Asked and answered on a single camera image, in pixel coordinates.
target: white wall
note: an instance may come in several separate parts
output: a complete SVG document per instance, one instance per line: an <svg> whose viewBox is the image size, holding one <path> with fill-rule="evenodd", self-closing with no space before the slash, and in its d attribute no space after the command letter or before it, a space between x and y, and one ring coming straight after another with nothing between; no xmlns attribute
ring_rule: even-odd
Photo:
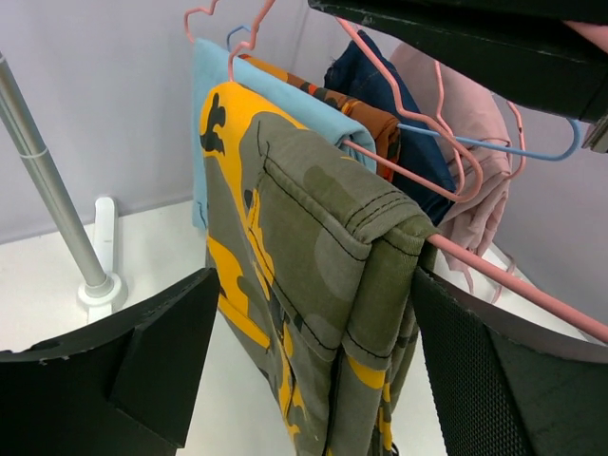
<svg viewBox="0 0 608 456"><path fill-rule="evenodd" d="M191 47L181 20L198 5L0 1L0 49L83 219L91 219L101 194L117 197L123 213L191 196ZM193 30L223 44L226 32L250 23L260 5L222 0L216 16L193 16ZM392 51L394 39L372 35ZM320 84L348 42L330 16L309 10L305 0L280 0L262 24L256 55ZM504 115L513 133L508 109ZM565 149L566 122L527 110L523 116L529 149ZM561 163L530 161L512 185L497 237L539 286L604 321L606 176L608 157L588 151ZM4 128L0 214L0 243L53 229Z"/></svg>

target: white pole base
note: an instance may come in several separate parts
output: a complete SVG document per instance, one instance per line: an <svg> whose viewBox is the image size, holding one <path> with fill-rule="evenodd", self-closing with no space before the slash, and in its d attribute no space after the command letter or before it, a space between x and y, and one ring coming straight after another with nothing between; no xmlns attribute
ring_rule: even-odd
<svg viewBox="0 0 608 456"><path fill-rule="evenodd" d="M128 298L126 283L115 272L117 231L118 212L114 199L97 199L93 249L107 274L108 282L98 289L90 289L85 283L78 287L78 301L88 311L88 324L119 311Z"/></svg>

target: white table surface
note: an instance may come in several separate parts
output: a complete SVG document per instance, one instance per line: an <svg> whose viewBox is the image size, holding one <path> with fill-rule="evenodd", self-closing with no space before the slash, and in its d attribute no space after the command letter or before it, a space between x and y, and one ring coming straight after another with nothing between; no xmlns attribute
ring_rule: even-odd
<svg viewBox="0 0 608 456"><path fill-rule="evenodd" d="M190 223L190 205L185 202L120 219L119 272L129 287L127 306L203 266L205 239ZM485 259L504 268L499 255L493 248ZM466 290L462 275L448 271L442 257L436 271ZM473 274L475 295L488 300L493 296L494 284ZM86 312L76 304L81 280L56 233L0 245L0 351L24 350L84 326ZM582 338L567 323L508 290L503 291L497 305L554 331ZM446 454L420 347L392 417L392 433L402 454ZM188 443L178 455L293 454L265 380L218 315Z"/></svg>

